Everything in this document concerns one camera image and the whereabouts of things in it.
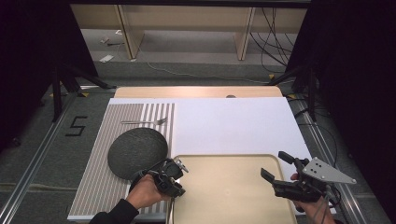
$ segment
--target aluminum rail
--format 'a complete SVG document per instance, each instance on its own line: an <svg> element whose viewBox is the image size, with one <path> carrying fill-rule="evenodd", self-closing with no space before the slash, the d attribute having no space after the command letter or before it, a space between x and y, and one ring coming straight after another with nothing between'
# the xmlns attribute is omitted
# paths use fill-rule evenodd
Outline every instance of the aluminum rail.
<svg viewBox="0 0 396 224"><path fill-rule="evenodd" d="M14 218L14 215L16 214L27 190L29 189L30 184L34 180L43 160L46 158L47 152L49 151L50 146L64 121L67 110L70 108L70 105L73 104L76 98L76 93L69 93L69 95L66 97L64 101L64 112L49 127L49 131L38 147L38 150L30 161L29 166L26 168L20 181L9 196L7 202L2 207L0 213L0 223L8 224L11 222L11 219Z"/></svg>
<svg viewBox="0 0 396 224"><path fill-rule="evenodd" d="M307 107L306 103L299 102L299 107L301 110ZM334 163L334 156L331 152L330 147L327 145L326 141L324 140L323 134L320 131L320 128L313 122L310 116L307 113L304 113L304 121L309 124L308 128L311 132L315 143L318 146L320 155L322 156L323 160L328 164ZM364 224L368 223L367 219L364 217L361 207L354 197L349 185L347 184L335 184L342 195L342 203L346 208L347 214L349 215L350 220L352 223L356 224Z"/></svg>

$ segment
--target dark gray disc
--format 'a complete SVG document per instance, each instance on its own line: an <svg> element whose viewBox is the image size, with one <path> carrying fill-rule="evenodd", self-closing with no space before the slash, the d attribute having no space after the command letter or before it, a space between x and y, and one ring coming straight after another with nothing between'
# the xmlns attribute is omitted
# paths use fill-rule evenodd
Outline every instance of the dark gray disc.
<svg viewBox="0 0 396 224"><path fill-rule="evenodd" d="M166 159L168 144L150 128L135 128L120 135L111 145L107 163L114 175L131 180L134 173Z"/></svg>

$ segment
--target wooden tray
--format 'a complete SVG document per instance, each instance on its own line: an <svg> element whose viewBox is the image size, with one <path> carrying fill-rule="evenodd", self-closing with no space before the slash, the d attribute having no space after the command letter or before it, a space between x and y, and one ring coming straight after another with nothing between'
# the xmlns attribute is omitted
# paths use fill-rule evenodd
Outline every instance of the wooden tray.
<svg viewBox="0 0 396 224"><path fill-rule="evenodd" d="M283 179L272 155L178 156L189 173L179 179L186 193L176 198L175 224L297 223L290 202L278 198L261 168Z"/></svg>

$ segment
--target black sleeve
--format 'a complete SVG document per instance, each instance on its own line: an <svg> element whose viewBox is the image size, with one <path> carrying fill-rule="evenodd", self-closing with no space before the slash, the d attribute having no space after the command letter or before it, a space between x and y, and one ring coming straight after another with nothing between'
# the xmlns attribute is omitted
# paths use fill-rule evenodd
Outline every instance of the black sleeve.
<svg viewBox="0 0 396 224"><path fill-rule="evenodd" d="M138 214L130 203L121 199L109 213L96 214L90 224L130 224Z"/></svg>

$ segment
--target gray ribbed mat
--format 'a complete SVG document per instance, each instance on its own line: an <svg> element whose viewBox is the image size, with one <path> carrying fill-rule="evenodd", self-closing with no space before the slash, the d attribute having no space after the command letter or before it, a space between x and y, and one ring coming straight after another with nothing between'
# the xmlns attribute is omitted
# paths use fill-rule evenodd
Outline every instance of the gray ribbed mat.
<svg viewBox="0 0 396 224"><path fill-rule="evenodd" d="M107 165L107 152L121 134L137 127L157 130L168 143L169 157L172 149L174 114L175 104L108 105L68 219L90 219L98 212L110 211L120 198L125 198L128 181L115 176ZM167 122L161 126L120 124L122 120L155 120L164 117L167 117ZM165 202L140 210L140 214L165 212Z"/></svg>

